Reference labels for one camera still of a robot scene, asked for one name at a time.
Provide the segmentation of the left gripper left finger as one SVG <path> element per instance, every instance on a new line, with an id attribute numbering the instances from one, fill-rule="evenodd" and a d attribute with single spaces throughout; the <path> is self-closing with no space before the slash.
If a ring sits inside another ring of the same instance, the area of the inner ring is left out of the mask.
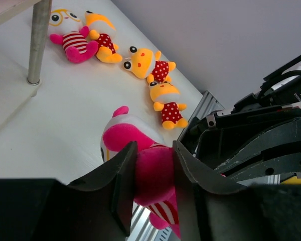
<path id="1" fill-rule="evenodd" d="M 130 235 L 137 143 L 65 185 L 0 179 L 0 240 L 125 240 Z"/>

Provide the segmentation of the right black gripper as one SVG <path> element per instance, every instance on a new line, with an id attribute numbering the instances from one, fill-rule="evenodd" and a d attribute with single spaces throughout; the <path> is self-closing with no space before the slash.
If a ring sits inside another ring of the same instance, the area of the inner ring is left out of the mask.
<path id="1" fill-rule="evenodd" d="M 301 184 L 301 102 L 216 110 L 196 118 L 181 142 L 238 183 Z"/>

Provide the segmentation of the orange plush top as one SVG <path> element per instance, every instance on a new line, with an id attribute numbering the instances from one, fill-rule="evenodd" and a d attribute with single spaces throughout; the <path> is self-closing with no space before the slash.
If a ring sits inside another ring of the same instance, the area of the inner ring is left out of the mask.
<path id="1" fill-rule="evenodd" d="M 103 63 L 120 63 L 122 56 L 116 51 L 119 47 L 113 42 L 116 28 L 104 15 L 85 12 L 86 25 L 88 26 L 89 38 L 98 43 L 96 58 Z"/>

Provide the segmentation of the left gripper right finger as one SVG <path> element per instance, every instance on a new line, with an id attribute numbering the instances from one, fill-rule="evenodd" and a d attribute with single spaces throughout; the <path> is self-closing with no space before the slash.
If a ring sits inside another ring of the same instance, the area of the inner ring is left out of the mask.
<path id="1" fill-rule="evenodd" d="M 173 150 L 181 240 L 301 240 L 301 184 L 244 186 Z"/>

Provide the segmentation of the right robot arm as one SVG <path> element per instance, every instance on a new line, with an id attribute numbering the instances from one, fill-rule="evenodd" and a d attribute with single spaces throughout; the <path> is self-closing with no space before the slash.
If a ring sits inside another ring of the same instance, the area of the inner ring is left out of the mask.
<path id="1" fill-rule="evenodd" d="M 301 183 L 301 55 L 232 109 L 196 110 L 180 142 L 240 184 Z"/>

